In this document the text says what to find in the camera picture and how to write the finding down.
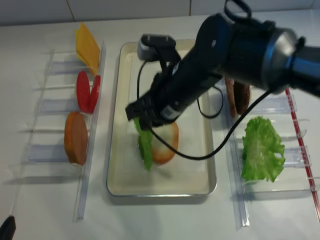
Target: robotic arm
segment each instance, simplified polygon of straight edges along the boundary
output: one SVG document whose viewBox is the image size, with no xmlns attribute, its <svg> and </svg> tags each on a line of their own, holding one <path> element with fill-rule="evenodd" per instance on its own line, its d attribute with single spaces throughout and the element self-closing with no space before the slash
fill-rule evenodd
<svg viewBox="0 0 320 240">
<path fill-rule="evenodd" d="M 228 1 L 228 18 L 208 17 L 183 59 L 170 36 L 142 36 L 139 58 L 159 61 L 162 72 L 146 94 L 126 107 L 129 121 L 138 117 L 143 130 L 170 124 L 223 76 L 274 93 L 291 87 L 320 97 L 320 48 L 305 46 L 305 39 L 291 29 L 253 19 L 242 0 L 233 1 L 246 17 L 234 15 Z"/>
</svg>

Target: metal tray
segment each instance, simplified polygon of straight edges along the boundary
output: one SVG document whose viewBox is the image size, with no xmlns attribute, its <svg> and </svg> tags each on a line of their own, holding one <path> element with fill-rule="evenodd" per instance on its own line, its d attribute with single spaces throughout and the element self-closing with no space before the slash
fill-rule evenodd
<svg viewBox="0 0 320 240">
<path fill-rule="evenodd" d="M 195 44 L 194 40 L 178 40 L 176 48 L 183 57 Z M 164 164 L 144 169 L 138 148 L 138 133 L 133 121 L 128 122 L 125 107 L 136 100 L 137 76 L 142 61 L 137 56 L 137 44 L 127 43 L 120 52 L 118 82 L 111 152 L 106 186 L 114 197 L 200 197 L 209 195 L 217 185 L 215 160 L 193 161 L 175 155 Z M 140 79 L 140 95 L 150 88 L 159 63 L 148 63 Z M 209 112 L 209 96 L 200 99 L 201 109 Z M 192 156 L 213 151 L 211 122 L 203 118 L 197 103 L 191 105 L 177 120 L 178 150 Z"/>
</svg>

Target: cheese slice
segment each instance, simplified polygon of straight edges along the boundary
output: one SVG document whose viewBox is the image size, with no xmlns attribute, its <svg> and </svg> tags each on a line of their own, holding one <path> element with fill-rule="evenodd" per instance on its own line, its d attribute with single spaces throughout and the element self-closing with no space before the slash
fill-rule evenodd
<svg viewBox="0 0 320 240">
<path fill-rule="evenodd" d="M 80 29 L 75 31 L 76 54 L 89 68 L 90 72 L 96 76 L 99 69 L 100 49 L 86 27 L 82 22 Z"/>
</svg>

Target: food item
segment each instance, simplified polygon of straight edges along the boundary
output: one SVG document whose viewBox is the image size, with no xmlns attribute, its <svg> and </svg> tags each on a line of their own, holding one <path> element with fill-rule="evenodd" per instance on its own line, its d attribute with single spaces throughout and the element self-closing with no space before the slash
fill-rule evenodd
<svg viewBox="0 0 320 240">
<path fill-rule="evenodd" d="M 89 68 L 95 76 L 98 74 L 100 49 L 88 30 L 82 22 L 80 29 L 75 31 L 76 54 Z"/>
<path fill-rule="evenodd" d="M 171 145 L 175 150 L 178 149 L 179 145 L 179 129 L 177 124 L 174 122 L 169 125 L 157 127 L 153 129 L 154 132 L 159 135 L 164 141 Z M 152 138 L 152 159 L 157 164 L 165 164 L 169 162 L 175 153 L 171 151 L 167 146 L 161 143 L 156 137 Z"/>
<path fill-rule="evenodd" d="M 229 78 L 225 78 L 224 82 L 226 86 L 226 96 L 228 98 L 230 114 L 231 114 L 231 117 L 234 118 L 237 114 L 235 96 L 234 96 L 234 86 L 232 84 L 232 80 Z"/>
<path fill-rule="evenodd" d="M 234 95 L 236 112 L 241 115 L 247 110 L 249 106 L 250 85 L 234 81 L 233 95 Z"/>
<path fill-rule="evenodd" d="M 64 150 L 70 163 L 84 165 L 88 144 L 88 131 L 80 112 L 69 113 L 64 126 Z"/>
<path fill-rule="evenodd" d="M 99 91 L 100 91 L 100 84 L 101 84 L 101 77 L 100 77 L 100 75 L 97 75 L 94 78 L 91 94 L 90 94 L 90 97 L 89 97 L 88 112 L 90 114 L 94 113 L 95 107 L 97 105 L 98 97 L 99 97 Z"/>
<path fill-rule="evenodd" d="M 271 180 L 284 169 L 285 146 L 269 119 L 261 116 L 251 119 L 245 129 L 243 140 L 243 169 L 245 181 Z"/>
<path fill-rule="evenodd" d="M 138 138 L 138 145 L 139 145 L 139 150 L 141 157 L 144 161 L 144 168 L 150 171 L 152 167 L 152 154 L 151 154 L 151 142 L 152 142 L 152 133 L 149 130 L 142 131 L 140 124 L 139 124 L 139 118 L 134 118 L 133 119 L 135 128 L 139 133 L 139 138 Z"/>
<path fill-rule="evenodd" d="M 76 79 L 75 98 L 80 111 L 87 113 L 90 98 L 90 84 L 85 71 L 79 72 Z"/>
</svg>

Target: lettuce leaf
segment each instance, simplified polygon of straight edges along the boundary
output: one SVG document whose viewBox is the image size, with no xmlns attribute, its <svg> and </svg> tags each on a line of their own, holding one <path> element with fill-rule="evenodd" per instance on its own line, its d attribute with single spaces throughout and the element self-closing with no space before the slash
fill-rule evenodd
<svg viewBox="0 0 320 240">
<path fill-rule="evenodd" d="M 245 181 L 266 179 L 274 182 L 284 169 L 286 159 L 285 146 L 271 121 L 261 116 L 251 119 L 242 140 L 242 178 Z"/>
<path fill-rule="evenodd" d="M 147 130 L 147 131 L 142 131 L 140 124 L 139 124 L 139 118 L 134 118 L 133 119 L 136 130 L 139 133 L 139 138 L 138 138 L 138 145 L 139 145 L 139 150 L 140 150 L 140 155 L 144 161 L 144 168 L 150 171 L 153 163 L 153 158 L 151 154 L 151 142 L 152 142 L 152 133 Z"/>
</svg>

